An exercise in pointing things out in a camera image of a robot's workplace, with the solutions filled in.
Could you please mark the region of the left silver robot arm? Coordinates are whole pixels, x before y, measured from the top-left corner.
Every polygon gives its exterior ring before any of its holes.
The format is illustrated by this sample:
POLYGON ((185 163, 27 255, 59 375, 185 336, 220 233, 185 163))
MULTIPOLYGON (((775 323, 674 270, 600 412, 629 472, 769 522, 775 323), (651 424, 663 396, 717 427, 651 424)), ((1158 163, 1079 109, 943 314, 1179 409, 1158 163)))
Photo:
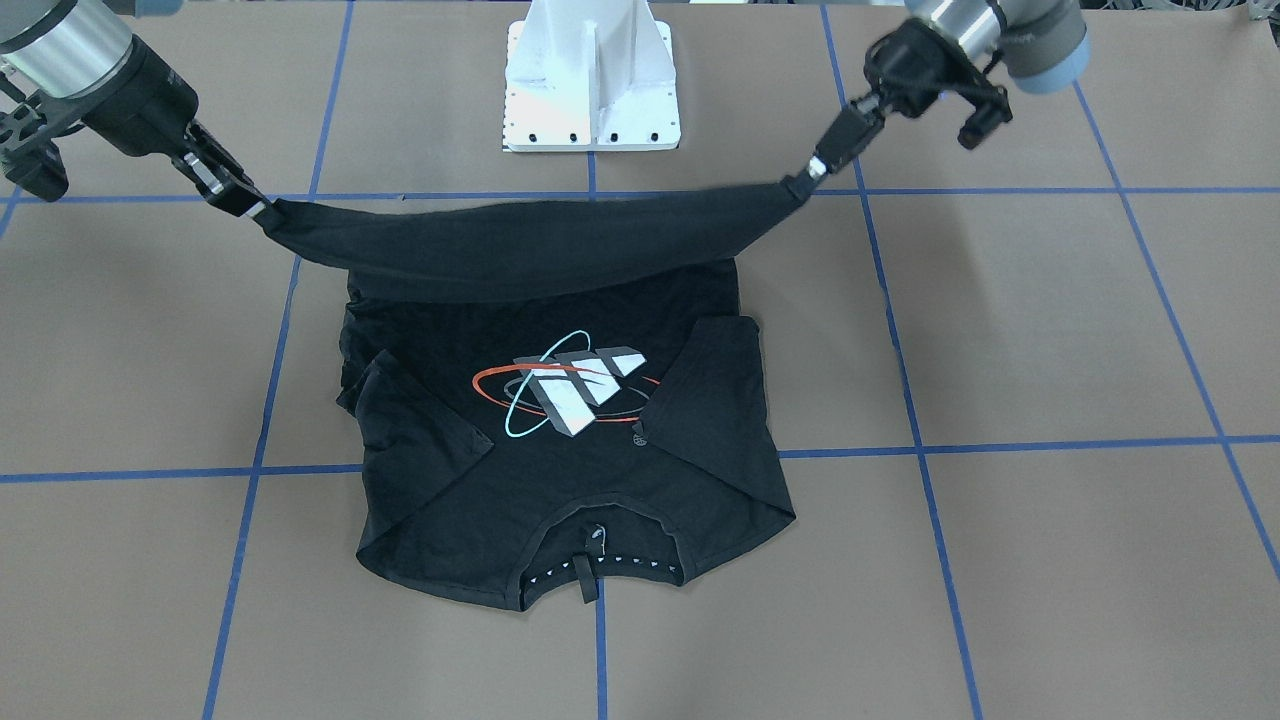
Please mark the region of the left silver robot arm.
POLYGON ((1091 59, 1091 38, 1076 1, 908 1, 906 20, 870 45, 863 74, 868 91, 845 104, 806 165, 783 179, 808 200, 883 131, 887 118, 916 119, 946 94, 972 114, 957 132, 979 147, 1012 120, 1009 92, 991 81, 1005 64, 1025 94, 1055 94, 1075 82, 1091 59))

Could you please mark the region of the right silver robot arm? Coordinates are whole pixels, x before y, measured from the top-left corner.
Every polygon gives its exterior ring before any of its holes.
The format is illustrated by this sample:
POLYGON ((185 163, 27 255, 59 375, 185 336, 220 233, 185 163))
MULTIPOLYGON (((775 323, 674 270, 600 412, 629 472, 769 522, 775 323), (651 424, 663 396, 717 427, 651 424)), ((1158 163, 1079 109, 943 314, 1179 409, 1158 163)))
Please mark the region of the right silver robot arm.
POLYGON ((58 138, 87 128, 129 158, 168 158, 204 200, 255 217, 268 200, 198 123, 198 95, 124 20, 133 3, 5 1, 3 61, 33 86, 3 114, 3 174, 54 202, 69 187, 58 138))

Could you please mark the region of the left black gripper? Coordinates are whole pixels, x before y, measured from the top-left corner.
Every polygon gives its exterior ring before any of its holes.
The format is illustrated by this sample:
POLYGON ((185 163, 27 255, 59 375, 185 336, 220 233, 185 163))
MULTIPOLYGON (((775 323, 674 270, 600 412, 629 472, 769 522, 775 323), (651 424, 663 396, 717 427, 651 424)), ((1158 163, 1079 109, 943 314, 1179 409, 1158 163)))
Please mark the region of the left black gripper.
POLYGON ((783 179, 797 201, 806 201, 831 176, 859 158, 883 131, 884 115, 916 119, 942 94, 966 85, 969 60, 924 23, 906 20, 867 50, 864 77, 878 100, 844 105, 804 168, 783 179))

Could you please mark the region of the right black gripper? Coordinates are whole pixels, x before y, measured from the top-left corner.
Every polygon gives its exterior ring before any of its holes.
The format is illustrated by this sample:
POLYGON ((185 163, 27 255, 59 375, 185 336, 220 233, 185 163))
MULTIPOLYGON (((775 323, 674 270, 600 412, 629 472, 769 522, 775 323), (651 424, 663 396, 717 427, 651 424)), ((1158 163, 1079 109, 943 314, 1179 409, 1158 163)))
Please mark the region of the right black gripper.
POLYGON ((212 208, 256 218, 269 205, 244 168, 200 123, 198 95, 142 38, 119 72, 90 96, 82 122, 131 158, 161 154, 212 208))

